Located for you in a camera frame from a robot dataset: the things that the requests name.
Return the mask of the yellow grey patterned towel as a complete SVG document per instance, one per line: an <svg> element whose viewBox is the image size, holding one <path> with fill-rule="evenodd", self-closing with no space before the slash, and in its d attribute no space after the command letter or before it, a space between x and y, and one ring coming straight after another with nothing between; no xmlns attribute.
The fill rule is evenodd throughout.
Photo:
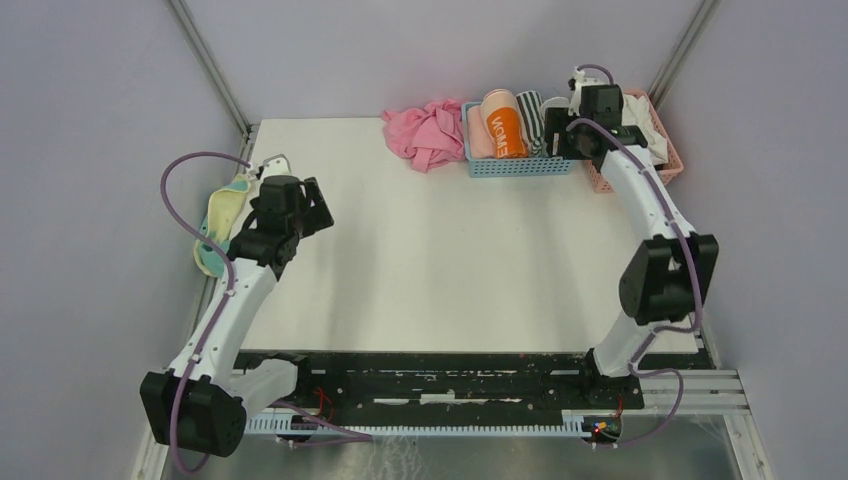
<svg viewBox="0 0 848 480"><path fill-rule="evenodd" d="M542 118L547 116L547 112L552 108L568 109L570 107L570 99L563 96L551 97L542 102L540 105L540 113Z"/></svg>

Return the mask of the pale yellow teal towel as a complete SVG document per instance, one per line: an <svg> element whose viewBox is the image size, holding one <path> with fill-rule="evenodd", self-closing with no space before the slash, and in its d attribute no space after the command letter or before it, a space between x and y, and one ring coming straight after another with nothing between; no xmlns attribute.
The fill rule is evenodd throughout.
<svg viewBox="0 0 848 480"><path fill-rule="evenodd" d="M229 248L231 229L236 223L251 189L250 176L240 173L229 184L219 188L209 196L207 213L199 232L224 253ZM192 254L195 264L204 275L220 278L224 274L226 270L224 261L202 241L194 241Z"/></svg>

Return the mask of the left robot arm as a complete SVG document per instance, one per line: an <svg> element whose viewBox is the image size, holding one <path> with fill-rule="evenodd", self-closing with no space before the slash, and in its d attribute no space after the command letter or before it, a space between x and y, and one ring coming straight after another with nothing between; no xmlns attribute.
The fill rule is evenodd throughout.
<svg viewBox="0 0 848 480"><path fill-rule="evenodd" d="M287 360L264 360L245 374L234 365L251 325L299 243L334 224L316 178L265 178L231 240L223 284L197 331L163 373L148 373L140 396L157 442L227 457L250 419L283 399L313 397L313 378Z"/></svg>

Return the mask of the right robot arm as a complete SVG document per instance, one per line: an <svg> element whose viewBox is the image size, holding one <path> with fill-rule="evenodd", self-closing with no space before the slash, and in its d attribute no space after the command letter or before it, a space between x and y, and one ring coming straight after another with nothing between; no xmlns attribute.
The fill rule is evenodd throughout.
<svg viewBox="0 0 848 480"><path fill-rule="evenodd" d="M643 131L624 124L624 105L615 84L578 83L569 107L546 120L549 146L590 160L641 241L619 280L619 318L587 354L593 371L577 382L580 400L591 408L617 396L615 378L636 374L660 334L699 331L719 253L717 239L698 233L674 204Z"/></svg>

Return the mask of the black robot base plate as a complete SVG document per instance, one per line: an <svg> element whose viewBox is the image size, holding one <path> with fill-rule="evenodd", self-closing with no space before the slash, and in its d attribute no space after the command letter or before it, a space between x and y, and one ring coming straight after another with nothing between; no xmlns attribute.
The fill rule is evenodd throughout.
<svg viewBox="0 0 848 480"><path fill-rule="evenodd" d="M581 353L243 351L234 369L263 360L296 366L284 401L348 428L555 426L566 410L648 409L645 379L603 380Z"/></svg>

